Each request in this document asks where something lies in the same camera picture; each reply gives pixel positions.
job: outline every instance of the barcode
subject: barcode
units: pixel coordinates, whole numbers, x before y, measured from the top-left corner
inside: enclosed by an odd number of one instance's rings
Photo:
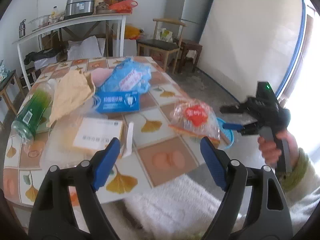
[[[92,142],[102,142],[102,143],[109,143],[110,142],[109,138],[100,138],[100,137],[88,136],[88,135],[82,136],[82,139],[87,140],[87,141],[92,141]]]
[[[31,113],[30,111],[28,111],[28,112],[26,113],[26,115],[24,116],[24,118],[22,119],[22,121],[23,121],[25,124],[29,124],[31,117],[32,117],[32,113]]]

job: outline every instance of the green sleeve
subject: green sleeve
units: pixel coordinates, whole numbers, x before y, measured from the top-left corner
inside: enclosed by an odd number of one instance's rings
[[[299,148],[299,153],[300,157],[293,171],[279,175],[279,182],[285,193],[291,191],[299,184],[310,165],[309,157],[304,153],[303,149]]]

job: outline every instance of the small wooden table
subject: small wooden table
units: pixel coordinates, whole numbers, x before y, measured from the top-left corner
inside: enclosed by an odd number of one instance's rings
[[[16,80],[22,95],[25,97],[25,94],[23,93],[23,88],[22,88],[21,82],[20,82],[19,78],[17,77],[16,71],[13,70],[13,71],[9,72],[8,76],[0,82],[0,101],[1,101],[1,96],[3,96],[3,99],[4,99],[7,107],[9,109],[11,109],[15,114],[17,114],[18,112],[14,108],[13,103],[11,102],[11,100],[6,92],[6,88],[10,83],[14,85],[14,79]]]
[[[196,60],[195,60],[195,63],[193,64],[193,69],[192,69],[192,72],[195,72],[198,61],[199,61],[199,57],[200,57],[200,54],[202,51],[202,45],[200,45],[199,43],[197,43],[195,41],[183,39],[180,49],[182,49],[182,54],[181,54],[181,60],[180,60],[180,64],[179,64],[178,73],[181,73],[182,67],[186,63],[186,56],[187,56],[189,50],[196,50],[196,52],[197,52]]]

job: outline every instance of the refrigerator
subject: refrigerator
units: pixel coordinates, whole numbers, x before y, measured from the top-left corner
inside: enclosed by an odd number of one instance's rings
[[[167,0],[164,17],[184,22],[187,27],[183,29],[182,37],[199,42],[212,2],[213,0]],[[175,37],[178,36],[178,26],[164,24],[163,27],[172,31]]]

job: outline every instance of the blue box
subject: blue box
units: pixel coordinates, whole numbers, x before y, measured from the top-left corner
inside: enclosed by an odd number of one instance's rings
[[[97,112],[132,112],[140,110],[139,93],[137,91],[96,92]]]

